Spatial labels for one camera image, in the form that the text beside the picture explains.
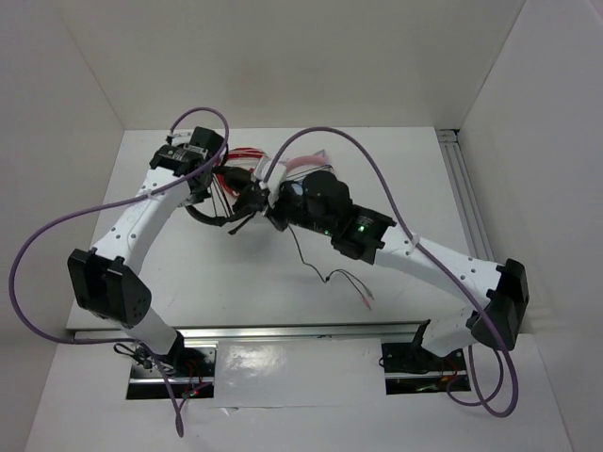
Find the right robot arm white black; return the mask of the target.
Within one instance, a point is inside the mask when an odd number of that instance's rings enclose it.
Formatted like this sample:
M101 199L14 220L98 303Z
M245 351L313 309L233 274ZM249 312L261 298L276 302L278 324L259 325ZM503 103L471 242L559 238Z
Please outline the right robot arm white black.
M224 179L238 195L235 211L262 212L279 231L290 225L326 235L352 260L391 268L463 299L457 313L426 320L411 347L415 365L434 368L451 352L474 344L512 350L530 299L525 267L483 261L427 239L412 239L396 222L353 203L346 184L319 169L265 189L244 169Z

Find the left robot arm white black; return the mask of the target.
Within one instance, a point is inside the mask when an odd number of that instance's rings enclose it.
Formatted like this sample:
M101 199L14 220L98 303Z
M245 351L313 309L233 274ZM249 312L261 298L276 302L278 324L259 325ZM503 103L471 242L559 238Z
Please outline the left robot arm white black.
M76 249L68 270L78 306L118 326L152 352L152 363L166 376L190 366L205 371L202 352L185 346L183 335L152 309L152 293L139 278L143 261L178 207L207 195L208 169L173 188L163 187L191 174L218 154L224 138L197 127L188 141L172 139L157 150L139 189L142 200L129 205L111 230L90 250Z

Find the black headset with cable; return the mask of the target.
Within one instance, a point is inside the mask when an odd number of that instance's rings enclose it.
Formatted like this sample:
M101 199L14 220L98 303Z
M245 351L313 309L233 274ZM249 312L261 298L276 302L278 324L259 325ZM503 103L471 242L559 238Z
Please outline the black headset with cable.
M237 225L228 232L229 235L235 235L255 216L255 213L249 213L243 219L234 219L235 210L232 204L232 201L238 200L246 184L250 182L251 176L247 175L247 173L252 173L252 170L252 168L245 169L229 166L224 170L215 170L210 187L207 189L208 199L211 201L214 210L213 216L204 214L193 204L187 205L185 210L193 219L208 226L220 228L237 222ZM372 292L358 277L343 268L336 268L331 270L327 275L323 275L316 266L305 260L299 238L290 226L288 226L288 230L293 237L301 263L304 266L314 270L320 281L324 284L328 283L333 275L342 275L358 293L363 304L370 311L372 310L371 301L374 300Z

